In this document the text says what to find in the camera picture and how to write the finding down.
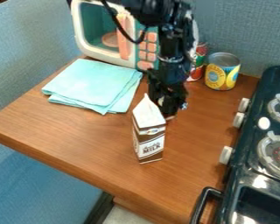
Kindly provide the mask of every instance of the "stove knob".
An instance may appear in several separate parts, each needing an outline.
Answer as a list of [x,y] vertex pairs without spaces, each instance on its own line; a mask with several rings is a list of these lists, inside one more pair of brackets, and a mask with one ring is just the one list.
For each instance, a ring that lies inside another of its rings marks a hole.
[[249,103],[250,103],[250,99],[241,98],[238,111],[244,113],[247,110]]
[[235,117],[234,117],[234,122],[233,122],[233,125],[235,128],[239,129],[244,121],[244,117],[245,117],[245,114],[243,113],[236,113]]
[[227,165],[229,162],[229,159],[231,157],[231,154],[233,152],[233,148],[229,146],[224,146],[223,150],[220,154],[219,162],[223,165]]
[[261,130],[267,130],[271,125],[270,120],[268,119],[268,117],[261,117],[258,120],[257,126],[261,129]]

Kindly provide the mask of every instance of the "blue wall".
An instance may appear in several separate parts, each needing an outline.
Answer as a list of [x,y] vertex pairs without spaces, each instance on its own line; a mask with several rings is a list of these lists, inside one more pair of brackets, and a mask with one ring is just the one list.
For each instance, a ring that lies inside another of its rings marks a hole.
[[280,0],[194,0],[199,32],[213,52],[241,59],[241,72],[280,65]]
[[[80,54],[66,0],[0,3],[0,109]],[[0,224],[83,223],[101,193],[0,144]]]
[[0,3],[0,109],[80,54],[66,0]]

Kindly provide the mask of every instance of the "toy microwave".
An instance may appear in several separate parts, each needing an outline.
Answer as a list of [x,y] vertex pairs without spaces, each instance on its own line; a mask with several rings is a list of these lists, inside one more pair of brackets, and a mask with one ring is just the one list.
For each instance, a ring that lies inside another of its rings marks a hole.
[[[108,3],[123,29],[137,39],[144,26],[121,5]],[[111,16],[99,1],[73,0],[71,4],[75,41],[87,56],[140,70],[158,68],[158,28],[151,27],[145,40],[135,45],[116,29]]]

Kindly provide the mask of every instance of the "floor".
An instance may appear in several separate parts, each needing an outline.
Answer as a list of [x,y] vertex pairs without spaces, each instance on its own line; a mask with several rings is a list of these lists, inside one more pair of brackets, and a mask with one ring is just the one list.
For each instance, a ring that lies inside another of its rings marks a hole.
[[153,224],[120,206],[114,206],[103,224]]

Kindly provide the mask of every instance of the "folded cloth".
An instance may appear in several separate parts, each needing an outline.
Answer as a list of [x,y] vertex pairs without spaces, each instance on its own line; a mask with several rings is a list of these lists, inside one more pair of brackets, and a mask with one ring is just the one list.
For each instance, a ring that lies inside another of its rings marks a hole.
[[107,112],[126,112],[142,74],[135,69],[78,59],[42,88],[49,102]]
[[68,99],[61,95],[53,94],[49,97],[49,102],[65,104],[68,106],[74,106],[78,108],[92,109],[96,112],[105,115],[107,112],[109,113],[125,113],[129,109],[130,103],[133,100],[134,94],[139,86],[141,76],[135,77],[135,82],[130,82],[126,88],[114,99],[114,102],[110,103],[108,106],[100,106],[87,104],[82,101],[76,101],[73,99]]

